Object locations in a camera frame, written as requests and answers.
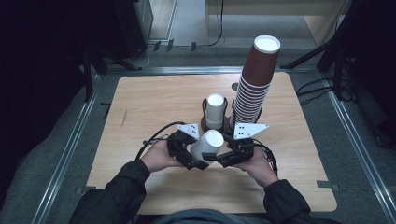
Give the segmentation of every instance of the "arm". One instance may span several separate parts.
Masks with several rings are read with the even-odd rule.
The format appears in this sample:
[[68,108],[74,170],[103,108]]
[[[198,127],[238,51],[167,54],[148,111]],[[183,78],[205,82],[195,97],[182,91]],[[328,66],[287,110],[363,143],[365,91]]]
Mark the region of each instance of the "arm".
[[263,205],[274,223],[315,223],[305,198],[287,180],[279,180],[259,147],[247,162],[236,164],[264,188]]
[[123,165],[103,190],[88,191],[70,223],[127,223],[146,197],[145,183],[150,173],[171,166],[182,165],[168,155],[166,141],[156,143],[141,159]]

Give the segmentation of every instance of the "person's left hand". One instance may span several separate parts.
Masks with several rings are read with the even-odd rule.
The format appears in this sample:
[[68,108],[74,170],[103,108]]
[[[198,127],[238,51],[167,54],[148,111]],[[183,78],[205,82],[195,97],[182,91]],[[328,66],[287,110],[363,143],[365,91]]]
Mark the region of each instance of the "person's left hand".
[[169,156],[166,140],[158,141],[152,145],[141,160],[146,164],[151,173],[168,167],[183,167],[177,159]]

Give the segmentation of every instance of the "black sleeve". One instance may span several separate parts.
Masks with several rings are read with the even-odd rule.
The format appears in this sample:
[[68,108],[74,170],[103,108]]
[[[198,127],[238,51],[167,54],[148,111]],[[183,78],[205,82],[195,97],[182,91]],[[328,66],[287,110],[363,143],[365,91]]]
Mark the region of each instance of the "black sleeve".
[[264,191],[263,204],[273,223],[315,223],[305,198],[287,180],[276,181]]
[[127,223],[146,197],[145,182],[149,175],[141,160],[126,163],[103,190],[84,194],[70,223]]

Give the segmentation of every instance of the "wooden table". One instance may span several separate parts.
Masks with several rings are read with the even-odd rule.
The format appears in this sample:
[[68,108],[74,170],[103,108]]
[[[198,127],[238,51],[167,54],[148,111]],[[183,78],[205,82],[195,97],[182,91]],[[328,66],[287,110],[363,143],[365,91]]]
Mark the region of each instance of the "wooden table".
[[[239,77],[240,74],[121,78],[87,186],[103,188],[124,163],[134,160],[143,140],[166,124],[177,120],[199,123],[203,116],[201,103],[211,93],[218,92],[231,102],[236,95],[231,86]],[[288,179],[313,211],[333,211],[336,201],[332,189],[317,185],[317,180],[328,178],[288,74],[275,73],[259,123],[267,123],[270,128],[254,138],[274,152],[279,177]],[[264,211],[262,188],[247,173],[233,167],[222,168],[217,162],[204,171],[165,169],[152,174],[146,187],[148,196],[138,212],[141,215],[189,208],[213,208],[224,213]]]

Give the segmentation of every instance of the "hand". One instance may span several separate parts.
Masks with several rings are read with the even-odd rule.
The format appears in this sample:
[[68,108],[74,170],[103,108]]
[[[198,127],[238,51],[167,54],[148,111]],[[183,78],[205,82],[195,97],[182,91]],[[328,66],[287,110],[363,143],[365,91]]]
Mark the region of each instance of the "hand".
[[166,140],[158,141],[152,145],[141,160],[146,164],[151,173],[168,167],[183,167],[178,160],[169,156]]
[[254,147],[253,157],[233,167],[246,171],[263,188],[279,180],[260,147]]

